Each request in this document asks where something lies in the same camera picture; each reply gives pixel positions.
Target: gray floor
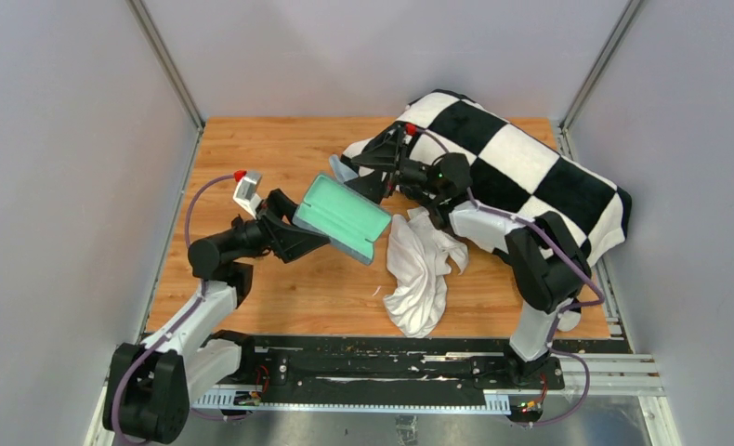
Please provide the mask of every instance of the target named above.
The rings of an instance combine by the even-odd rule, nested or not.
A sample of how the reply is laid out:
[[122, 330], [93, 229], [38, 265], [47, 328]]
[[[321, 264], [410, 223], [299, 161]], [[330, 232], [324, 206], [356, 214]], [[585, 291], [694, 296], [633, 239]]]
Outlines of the gray floor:
[[[547, 416], [570, 403], [548, 397]], [[590, 397], [571, 418], [526, 431], [490, 415], [257, 413], [234, 424], [191, 417], [174, 446], [650, 445], [637, 399]]]

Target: wooden table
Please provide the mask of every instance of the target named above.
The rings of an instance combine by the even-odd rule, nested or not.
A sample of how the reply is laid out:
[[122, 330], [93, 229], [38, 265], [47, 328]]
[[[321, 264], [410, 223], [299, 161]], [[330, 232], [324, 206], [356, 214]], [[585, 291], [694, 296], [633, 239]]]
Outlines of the wooden table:
[[[391, 121], [355, 117], [210, 119], [167, 253], [148, 330], [165, 324], [198, 284], [187, 262], [183, 218], [191, 196], [205, 182], [236, 170], [256, 170], [263, 174], [258, 190], [261, 196], [281, 188], [298, 202], [318, 173], [329, 172], [329, 155], [341, 153], [351, 142], [374, 137]], [[555, 147], [547, 119], [512, 122]], [[223, 182], [203, 194], [192, 215], [192, 240], [225, 230], [236, 215], [249, 218], [232, 201], [233, 189], [234, 183]], [[415, 207], [399, 194], [382, 205], [395, 214]], [[246, 260], [255, 264], [252, 293], [219, 328], [254, 335], [402, 336], [387, 316], [382, 300], [397, 284], [386, 269], [387, 236], [388, 229], [376, 244], [375, 261], [370, 267], [331, 246], [287, 265], [275, 256]], [[509, 337], [518, 324], [522, 302], [512, 271], [473, 243], [468, 248], [470, 264], [465, 273], [446, 277], [447, 307], [432, 335]], [[582, 299], [595, 297], [584, 289]], [[584, 308], [580, 325], [562, 337], [609, 337], [602, 308]]]

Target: wooden surface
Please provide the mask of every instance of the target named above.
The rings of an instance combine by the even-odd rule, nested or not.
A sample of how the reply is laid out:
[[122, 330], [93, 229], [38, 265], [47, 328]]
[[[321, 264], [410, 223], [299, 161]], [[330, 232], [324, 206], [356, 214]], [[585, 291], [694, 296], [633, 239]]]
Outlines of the wooden surface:
[[[183, 212], [164, 265], [151, 310], [148, 330], [156, 330], [189, 299], [197, 281], [191, 276], [183, 242], [183, 214], [193, 193], [205, 182], [236, 170], [263, 174], [258, 193], [265, 197], [281, 188], [301, 200], [311, 180], [329, 172], [328, 157], [351, 142], [371, 138], [392, 118], [212, 118], [187, 188]], [[546, 119], [516, 119], [513, 123], [550, 147], [555, 140]], [[191, 239], [225, 230], [241, 214], [232, 201], [233, 182], [207, 190], [191, 220]], [[412, 202], [396, 194], [382, 205], [393, 214]], [[252, 293], [219, 328], [266, 335], [386, 335], [402, 336], [391, 322], [383, 296], [397, 282], [386, 269], [388, 229], [375, 247], [375, 261], [365, 267], [331, 246], [290, 264], [275, 256], [254, 263]], [[434, 336], [509, 337], [518, 324], [521, 299], [511, 269], [498, 257], [468, 244], [470, 264], [463, 275], [446, 277], [447, 306]], [[583, 299], [594, 299], [590, 290]], [[584, 308], [583, 319], [565, 337], [608, 337], [602, 308]]]

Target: white towel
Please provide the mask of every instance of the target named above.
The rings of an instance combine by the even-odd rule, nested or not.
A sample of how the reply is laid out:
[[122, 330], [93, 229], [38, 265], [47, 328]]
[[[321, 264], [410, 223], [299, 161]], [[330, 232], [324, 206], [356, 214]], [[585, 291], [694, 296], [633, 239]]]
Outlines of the white towel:
[[393, 295], [384, 297], [389, 318], [408, 337], [425, 337], [436, 328], [446, 308], [446, 263], [451, 257], [462, 274], [468, 248], [449, 234], [436, 230], [425, 208], [392, 217], [387, 268], [397, 278]]

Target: black and white checkered blanket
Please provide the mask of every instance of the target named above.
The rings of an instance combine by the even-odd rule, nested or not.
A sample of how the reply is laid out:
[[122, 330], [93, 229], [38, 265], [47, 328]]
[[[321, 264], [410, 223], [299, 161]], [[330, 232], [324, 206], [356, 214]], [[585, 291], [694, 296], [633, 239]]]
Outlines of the black and white checkered blanket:
[[[428, 129], [471, 164], [472, 191], [481, 202], [525, 217], [556, 211], [594, 265], [627, 236], [630, 195], [612, 181], [548, 149], [471, 98], [435, 90], [398, 119]], [[351, 144], [341, 157], [350, 164], [371, 139]], [[414, 136], [411, 158], [431, 164], [441, 155], [430, 138]], [[365, 175], [369, 170], [360, 169]]]

